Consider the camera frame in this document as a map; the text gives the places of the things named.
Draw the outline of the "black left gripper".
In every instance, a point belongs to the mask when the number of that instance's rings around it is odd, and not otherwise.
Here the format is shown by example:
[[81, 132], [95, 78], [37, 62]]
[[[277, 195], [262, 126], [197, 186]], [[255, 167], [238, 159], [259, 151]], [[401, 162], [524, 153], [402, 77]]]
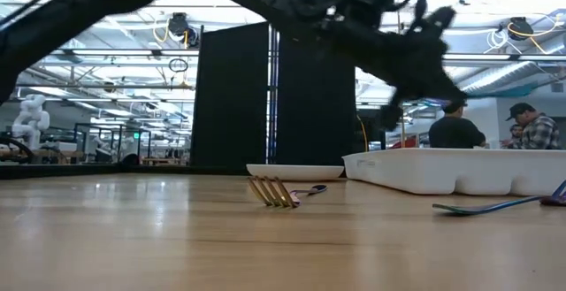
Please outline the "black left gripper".
[[454, 84], [443, 67], [447, 44], [442, 35], [456, 11], [442, 6], [425, 17], [424, 10], [416, 10], [415, 20], [401, 33], [380, 29], [384, 13], [348, 10], [329, 19], [329, 35], [336, 49], [355, 66], [394, 88], [388, 104], [381, 107], [381, 127], [395, 130], [406, 101], [466, 99], [467, 94]]

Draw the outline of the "person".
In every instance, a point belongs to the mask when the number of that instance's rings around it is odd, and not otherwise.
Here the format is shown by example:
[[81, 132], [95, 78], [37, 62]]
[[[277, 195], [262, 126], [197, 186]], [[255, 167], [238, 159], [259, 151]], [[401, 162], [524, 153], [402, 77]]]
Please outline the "person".
[[556, 122], [537, 111], [529, 103], [516, 103], [509, 108], [509, 117], [523, 132], [518, 140], [507, 141], [507, 149], [562, 149], [560, 132]]
[[463, 117], [463, 109], [466, 105], [467, 103], [461, 99], [451, 101], [442, 108], [444, 116], [432, 123], [428, 131], [431, 148], [485, 147], [485, 135], [472, 121]]
[[523, 128], [518, 124], [514, 124], [513, 126], [510, 127], [509, 132], [510, 132], [510, 138], [501, 141], [501, 146], [504, 149], [520, 149]]

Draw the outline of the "red background object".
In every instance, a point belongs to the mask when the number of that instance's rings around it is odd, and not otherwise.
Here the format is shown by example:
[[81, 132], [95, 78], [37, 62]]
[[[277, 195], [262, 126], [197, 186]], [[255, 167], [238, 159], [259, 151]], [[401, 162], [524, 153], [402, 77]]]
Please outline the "red background object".
[[403, 141], [396, 142], [392, 149], [399, 149], [399, 148], [415, 148], [417, 146], [417, 136], [411, 135], [404, 139]]

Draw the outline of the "black equipment rack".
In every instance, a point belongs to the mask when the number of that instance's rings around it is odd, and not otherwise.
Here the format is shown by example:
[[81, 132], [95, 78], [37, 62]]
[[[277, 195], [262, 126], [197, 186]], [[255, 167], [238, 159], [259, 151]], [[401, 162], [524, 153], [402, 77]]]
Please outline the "black equipment rack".
[[356, 140], [362, 152], [383, 150], [385, 139], [379, 116], [356, 116]]

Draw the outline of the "white cutlery tray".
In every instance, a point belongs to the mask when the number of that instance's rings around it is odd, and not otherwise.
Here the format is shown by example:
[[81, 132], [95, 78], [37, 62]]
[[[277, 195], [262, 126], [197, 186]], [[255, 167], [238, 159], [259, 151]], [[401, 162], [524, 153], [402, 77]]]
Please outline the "white cutlery tray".
[[566, 180], [566, 150], [405, 148], [343, 161], [351, 180], [416, 195], [550, 195]]

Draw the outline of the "black partition panel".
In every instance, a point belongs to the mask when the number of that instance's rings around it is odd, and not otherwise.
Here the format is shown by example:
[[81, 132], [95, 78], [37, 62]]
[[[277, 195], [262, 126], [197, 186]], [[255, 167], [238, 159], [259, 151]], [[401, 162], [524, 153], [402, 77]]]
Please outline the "black partition panel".
[[190, 162], [244, 170], [265, 160], [268, 25], [203, 34], [195, 89]]
[[275, 162], [342, 165], [355, 136], [355, 67], [279, 39]]

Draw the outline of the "white plate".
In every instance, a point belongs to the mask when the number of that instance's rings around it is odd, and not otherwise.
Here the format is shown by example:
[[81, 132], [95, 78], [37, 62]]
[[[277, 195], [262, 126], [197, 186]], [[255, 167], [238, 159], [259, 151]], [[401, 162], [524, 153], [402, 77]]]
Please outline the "white plate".
[[247, 164], [252, 176], [278, 178], [285, 181], [326, 181], [338, 179], [344, 172], [341, 165], [259, 165]]

